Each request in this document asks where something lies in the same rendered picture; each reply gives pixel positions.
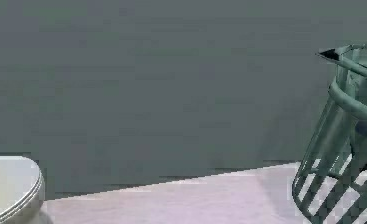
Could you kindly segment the green slatted bin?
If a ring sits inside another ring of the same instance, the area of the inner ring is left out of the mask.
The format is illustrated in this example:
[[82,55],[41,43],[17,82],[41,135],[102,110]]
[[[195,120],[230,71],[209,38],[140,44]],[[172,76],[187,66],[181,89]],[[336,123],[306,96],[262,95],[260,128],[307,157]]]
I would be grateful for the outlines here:
[[323,224],[352,189],[358,198],[334,224],[354,224],[367,210],[367,44],[318,55],[335,64],[337,73],[293,180],[292,197],[311,224]]

